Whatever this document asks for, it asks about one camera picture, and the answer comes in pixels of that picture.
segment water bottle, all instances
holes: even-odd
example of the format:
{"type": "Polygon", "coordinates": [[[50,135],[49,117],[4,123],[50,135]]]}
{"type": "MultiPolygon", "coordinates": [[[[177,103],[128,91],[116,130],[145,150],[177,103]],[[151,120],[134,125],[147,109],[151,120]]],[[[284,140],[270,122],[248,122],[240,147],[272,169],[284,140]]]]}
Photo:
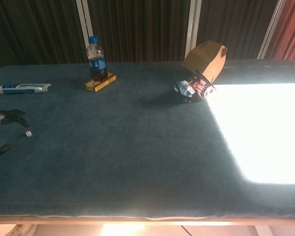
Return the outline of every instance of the water bottle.
{"type": "Polygon", "coordinates": [[[97,36],[88,38],[87,57],[90,66],[90,74],[94,81],[104,81],[107,79],[107,68],[104,57],[104,50],[98,44],[97,36]]]}

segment dark curtain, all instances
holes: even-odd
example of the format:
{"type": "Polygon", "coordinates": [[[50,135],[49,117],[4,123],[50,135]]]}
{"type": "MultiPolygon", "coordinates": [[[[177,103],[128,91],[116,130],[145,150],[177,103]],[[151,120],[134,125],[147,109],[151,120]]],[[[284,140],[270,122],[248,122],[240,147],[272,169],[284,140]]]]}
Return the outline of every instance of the dark curtain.
{"type": "Polygon", "coordinates": [[[227,59],[256,59],[277,0],[202,0],[197,44],[228,47],[227,59]]]}
{"type": "Polygon", "coordinates": [[[0,0],[0,67],[86,62],[75,0],[0,0]]]}
{"type": "Polygon", "coordinates": [[[265,58],[295,62],[295,0],[286,1],[265,58]]]}
{"type": "Polygon", "coordinates": [[[107,61],[183,60],[190,0],[88,0],[107,61]]]}

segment bright light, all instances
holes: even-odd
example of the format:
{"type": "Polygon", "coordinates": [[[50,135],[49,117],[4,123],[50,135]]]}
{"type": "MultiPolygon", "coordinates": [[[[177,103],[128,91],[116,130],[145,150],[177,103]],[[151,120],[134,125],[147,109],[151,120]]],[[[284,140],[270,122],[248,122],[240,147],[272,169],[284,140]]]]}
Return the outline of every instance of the bright light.
{"type": "Polygon", "coordinates": [[[242,174],[295,184],[295,84],[215,87],[207,102],[242,174]]]}
{"type": "Polygon", "coordinates": [[[142,224],[135,225],[114,225],[105,224],[103,226],[101,236],[134,236],[138,231],[144,230],[146,227],[142,224]]]}

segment bottle cap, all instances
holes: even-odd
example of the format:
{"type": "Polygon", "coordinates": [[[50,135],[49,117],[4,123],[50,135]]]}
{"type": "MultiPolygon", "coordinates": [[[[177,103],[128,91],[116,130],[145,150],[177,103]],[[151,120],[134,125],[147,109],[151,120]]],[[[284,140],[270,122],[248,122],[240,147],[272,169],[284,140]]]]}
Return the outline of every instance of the bottle cap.
{"type": "Polygon", "coordinates": [[[90,37],[88,37],[88,43],[98,43],[97,36],[90,36],[90,37]]]}

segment black cable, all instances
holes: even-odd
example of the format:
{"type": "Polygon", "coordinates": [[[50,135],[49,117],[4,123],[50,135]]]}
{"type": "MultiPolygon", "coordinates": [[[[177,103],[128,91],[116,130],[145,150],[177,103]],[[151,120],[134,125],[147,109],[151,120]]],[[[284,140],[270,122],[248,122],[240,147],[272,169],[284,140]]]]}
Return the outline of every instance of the black cable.
{"type": "Polygon", "coordinates": [[[187,234],[189,234],[189,236],[192,236],[192,234],[185,228],[181,225],[181,227],[186,231],[187,234]]]}

